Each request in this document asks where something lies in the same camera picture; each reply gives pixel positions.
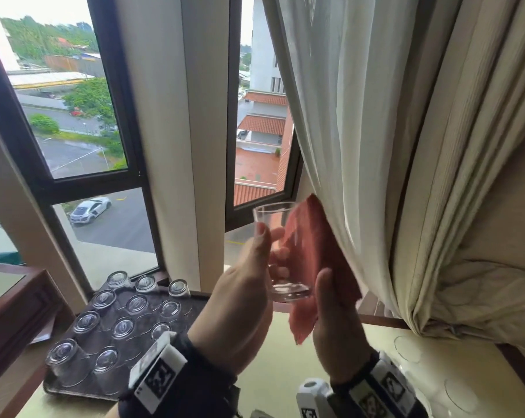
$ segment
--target car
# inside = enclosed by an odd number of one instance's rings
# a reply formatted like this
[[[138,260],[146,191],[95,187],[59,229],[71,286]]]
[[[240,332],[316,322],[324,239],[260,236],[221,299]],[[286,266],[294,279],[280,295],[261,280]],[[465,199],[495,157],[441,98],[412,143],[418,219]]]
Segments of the car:
[[[90,224],[112,206],[108,197],[97,197],[82,201],[69,215],[69,221],[74,224]]]

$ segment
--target red tiled roof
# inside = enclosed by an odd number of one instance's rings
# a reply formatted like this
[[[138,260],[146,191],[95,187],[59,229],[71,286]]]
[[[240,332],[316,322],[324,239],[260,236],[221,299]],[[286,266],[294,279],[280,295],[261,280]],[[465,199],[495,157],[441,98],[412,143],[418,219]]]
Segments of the red tiled roof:
[[[271,133],[273,135],[283,135],[286,119],[278,119],[265,116],[246,115],[238,129],[252,130],[254,132]]]
[[[247,92],[246,100],[263,102],[265,104],[287,105],[286,95],[273,93]]]
[[[244,204],[253,199],[272,195],[274,192],[276,192],[275,189],[259,188],[257,186],[236,183],[233,187],[233,205]]]

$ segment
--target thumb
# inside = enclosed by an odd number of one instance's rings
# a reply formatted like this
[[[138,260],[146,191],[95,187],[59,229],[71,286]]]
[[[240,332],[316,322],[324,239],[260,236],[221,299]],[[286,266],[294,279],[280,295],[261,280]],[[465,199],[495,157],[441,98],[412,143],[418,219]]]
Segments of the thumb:
[[[265,223],[255,223],[255,237],[251,245],[251,250],[247,255],[247,263],[253,267],[268,267],[268,258],[272,240],[270,230]]]
[[[322,269],[315,281],[315,298],[319,319],[331,320],[341,315],[341,306],[336,294],[332,269]]]

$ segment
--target yellow tabletop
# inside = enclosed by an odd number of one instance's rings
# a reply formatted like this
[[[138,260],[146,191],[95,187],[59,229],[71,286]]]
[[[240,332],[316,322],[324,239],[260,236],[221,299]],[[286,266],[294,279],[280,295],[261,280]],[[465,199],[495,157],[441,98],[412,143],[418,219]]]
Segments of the yellow tabletop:
[[[424,339],[409,330],[364,324],[370,344],[386,351],[398,361],[419,389],[434,401],[446,402],[453,417],[470,417],[450,405],[444,392],[444,381],[463,380],[476,393],[479,409],[474,418],[525,418],[525,387],[497,348],[488,343],[456,342],[452,340]],[[394,347],[397,337],[421,352],[419,363],[401,358]],[[295,394],[307,377],[327,376],[317,360],[310,338],[296,346],[287,324],[287,314],[274,313],[268,337],[259,355],[239,376],[241,387],[239,411],[248,417],[259,409],[274,418],[299,416]],[[95,418],[111,407],[109,402],[86,399],[59,399],[47,395],[39,387],[19,418]]]

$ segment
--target black wrist strap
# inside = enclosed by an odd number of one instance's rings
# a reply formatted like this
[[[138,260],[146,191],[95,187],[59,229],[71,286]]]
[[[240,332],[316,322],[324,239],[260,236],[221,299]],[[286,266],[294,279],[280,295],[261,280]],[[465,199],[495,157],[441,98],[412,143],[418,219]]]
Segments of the black wrist strap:
[[[187,359],[187,363],[177,373],[154,414],[151,415],[135,397],[135,389],[139,385],[137,383],[120,397],[120,418],[234,416],[239,400],[239,389],[233,386],[237,378],[212,365],[196,350],[184,333],[172,340],[172,346]]]

